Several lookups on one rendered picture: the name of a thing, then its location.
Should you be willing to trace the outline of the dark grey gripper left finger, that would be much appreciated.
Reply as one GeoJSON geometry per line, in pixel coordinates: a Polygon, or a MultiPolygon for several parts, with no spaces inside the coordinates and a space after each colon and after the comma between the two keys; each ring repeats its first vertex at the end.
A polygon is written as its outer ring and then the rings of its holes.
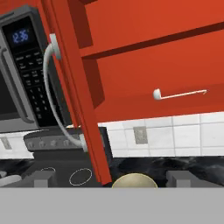
{"type": "Polygon", "coordinates": [[[14,185],[15,187],[53,187],[56,186],[54,171],[35,171],[14,185]]]}

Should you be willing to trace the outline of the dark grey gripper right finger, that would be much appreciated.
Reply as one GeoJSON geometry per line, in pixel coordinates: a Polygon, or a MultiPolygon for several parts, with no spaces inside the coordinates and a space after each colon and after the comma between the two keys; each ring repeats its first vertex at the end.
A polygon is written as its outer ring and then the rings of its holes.
{"type": "Polygon", "coordinates": [[[166,173],[166,186],[177,188],[210,188],[221,187],[215,183],[202,180],[194,176],[189,171],[168,171],[166,173]]]}

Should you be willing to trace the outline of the beige pot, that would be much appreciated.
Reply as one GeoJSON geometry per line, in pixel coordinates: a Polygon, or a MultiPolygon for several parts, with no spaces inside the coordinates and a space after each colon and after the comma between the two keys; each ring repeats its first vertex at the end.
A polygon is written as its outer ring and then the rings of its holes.
{"type": "Polygon", "coordinates": [[[142,173],[129,173],[118,178],[112,185],[113,188],[157,188],[156,182],[142,173]]]}

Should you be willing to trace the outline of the red cabinet door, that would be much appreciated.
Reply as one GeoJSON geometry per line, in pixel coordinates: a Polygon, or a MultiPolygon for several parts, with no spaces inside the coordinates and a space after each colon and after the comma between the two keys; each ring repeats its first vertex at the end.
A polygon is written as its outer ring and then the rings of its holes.
{"type": "Polygon", "coordinates": [[[73,125],[80,125],[97,181],[106,185],[111,182],[109,165],[95,117],[69,1],[38,0],[38,10],[45,33],[56,35],[61,60],[55,61],[55,66],[73,125]]]}

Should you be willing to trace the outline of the black stove with hob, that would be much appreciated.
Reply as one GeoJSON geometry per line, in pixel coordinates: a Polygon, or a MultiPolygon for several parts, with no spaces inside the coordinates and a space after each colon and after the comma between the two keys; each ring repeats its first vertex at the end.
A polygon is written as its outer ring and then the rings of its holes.
{"type": "Polygon", "coordinates": [[[99,131],[107,165],[99,164],[97,168],[89,153],[71,143],[58,129],[25,135],[24,143],[28,151],[33,153],[34,162],[21,174],[22,179],[35,171],[51,171],[56,173],[56,186],[53,187],[101,187],[110,184],[109,167],[113,155],[107,129],[100,127],[99,131]]]}

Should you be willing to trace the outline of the white rounded object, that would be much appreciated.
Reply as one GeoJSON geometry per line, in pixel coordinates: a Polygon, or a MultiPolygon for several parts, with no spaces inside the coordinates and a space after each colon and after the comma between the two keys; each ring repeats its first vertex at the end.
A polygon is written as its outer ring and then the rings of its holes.
{"type": "Polygon", "coordinates": [[[0,171],[0,187],[16,183],[21,179],[20,175],[8,175],[6,171],[0,171]]]}

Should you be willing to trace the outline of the black and grey microwave oven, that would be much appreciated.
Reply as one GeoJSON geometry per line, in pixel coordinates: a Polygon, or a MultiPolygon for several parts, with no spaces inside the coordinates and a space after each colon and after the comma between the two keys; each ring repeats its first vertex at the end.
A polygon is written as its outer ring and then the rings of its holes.
{"type": "Polygon", "coordinates": [[[49,91],[43,75],[48,46],[39,11],[23,5],[0,13],[0,133],[41,130],[72,122],[56,67],[48,66],[49,91]]]}

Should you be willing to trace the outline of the grey wall outlet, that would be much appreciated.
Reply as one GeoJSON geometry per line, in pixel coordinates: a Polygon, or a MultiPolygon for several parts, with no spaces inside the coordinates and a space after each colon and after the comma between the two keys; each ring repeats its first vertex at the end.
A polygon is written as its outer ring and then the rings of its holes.
{"type": "Polygon", "coordinates": [[[6,150],[11,150],[11,144],[7,137],[0,137],[0,140],[2,141],[3,146],[6,150]]]}
{"type": "Polygon", "coordinates": [[[136,144],[148,143],[147,131],[145,126],[134,127],[133,130],[134,130],[134,137],[136,140],[136,144]]]}

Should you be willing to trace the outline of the red open wall cabinet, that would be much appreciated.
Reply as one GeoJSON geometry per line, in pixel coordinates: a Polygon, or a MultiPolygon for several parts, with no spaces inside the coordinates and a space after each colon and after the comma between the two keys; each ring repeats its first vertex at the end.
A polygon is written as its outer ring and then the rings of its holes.
{"type": "Polygon", "coordinates": [[[98,121],[224,110],[224,0],[68,1],[98,121]]]}

